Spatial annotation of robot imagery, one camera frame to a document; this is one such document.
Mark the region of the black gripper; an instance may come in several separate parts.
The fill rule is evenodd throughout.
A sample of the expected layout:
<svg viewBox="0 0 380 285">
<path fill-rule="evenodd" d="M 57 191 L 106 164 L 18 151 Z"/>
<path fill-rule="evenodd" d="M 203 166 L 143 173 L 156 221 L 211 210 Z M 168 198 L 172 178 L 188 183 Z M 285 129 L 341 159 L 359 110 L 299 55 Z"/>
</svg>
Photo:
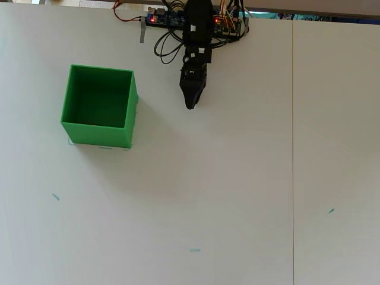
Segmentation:
<svg viewBox="0 0 380 285">
<path fill-rule="evenodd" d="M 183 56 L 180 88 L 185 106 L 192 110 L 198 104 L 207 82 L 207 65 L 211 63 L 212 48 L 209 46 L 187 46 Z"/>
</svg>

